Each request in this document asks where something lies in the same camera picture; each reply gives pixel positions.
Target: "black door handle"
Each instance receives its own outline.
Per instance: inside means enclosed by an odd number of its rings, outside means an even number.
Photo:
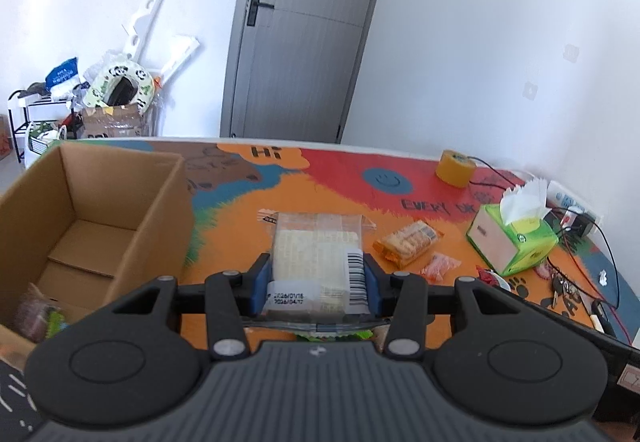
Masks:
[[[258,8],[275,9],[276,6],[268,4],[267,2],[260,2],[260,0],[251,0],[251,3],[249,3],[249,14],[246,18],[247,27],[255,27],[255,19],[258,17]]]

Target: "tissue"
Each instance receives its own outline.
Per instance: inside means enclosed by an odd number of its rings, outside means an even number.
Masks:
[[[543,219],[550,208],[546,207],[546,187],[543,178],[534,178],[524,186],[509,188],[500,200],[500,216],[505,225],[523,219]]]

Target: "gray door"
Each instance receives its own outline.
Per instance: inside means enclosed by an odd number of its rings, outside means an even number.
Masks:
[[[231,133],[335,142],[372,0],[257,1],[246,6]]]

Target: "smiley face drawing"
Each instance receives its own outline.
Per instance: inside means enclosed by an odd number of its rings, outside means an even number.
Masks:
[[[391,195],[406,195],[414,190],[406,177],[390,169],[373,167],[363,171],[362,178],[375,189]]]

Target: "painted tabletop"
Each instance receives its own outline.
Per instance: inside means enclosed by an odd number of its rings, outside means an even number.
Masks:
[[[458,276],[478,276],[477,266],[486,267],[465,238],[471,220],[482,204],[497,203],[502,191],[470,185],[457,189],[434,175],[436,161],[361,153],[335,149],[271,146],[270,143],[240,142],[195,143],[183,141],[107,141],[113,146],[172,151],[186,159],[187,176],[193,194],[196,225],[182,277],[182,283],[200,283],[212,273],[227,269],[246,271],[258,255],[271,247],[269,230],[257,219],[258,211],[312,212],[364,215],[377,226],[363,238],[370,252],[387,272],[394,266],[373,251],[375,239],[396,231],[417,218],[427,220],[442,232],[443,238],[425,256],[407,270],[419,273],[433,252],[460,260],[459,268],[444,277],[452,285]],[[509,172],[505,175],[517,181]],[[479,167],[474,181],[504,184],[487,168]],[[591,242],[580,244],[575,257],[583,271],[597,281],[597,274],[610,269],[610,263]],[[550,259],[584,289],[591,289],[574,261],[560,247]],[[613,283],[612,272],[609,281]],[[532,269],[508,278],[513,290],[522,297],[550,307],[550,282]],[[640,324],[640,303],[621,278],[621,306],[631,339]],[[615,286],[602,289],[614,301]],[[569,297],[559,300],[556,312],[591,326],[585,307]],[[428,327],[427,344],[440,346],[450,337],[449,318],[435,317]],[[625,340],[616,328],[618,339]],[[186,317],[182,334],[194,346],[206,348],[204,318]],[[290,338],[292,334],[251,329],[248,337],[255,348],[267,338]]]

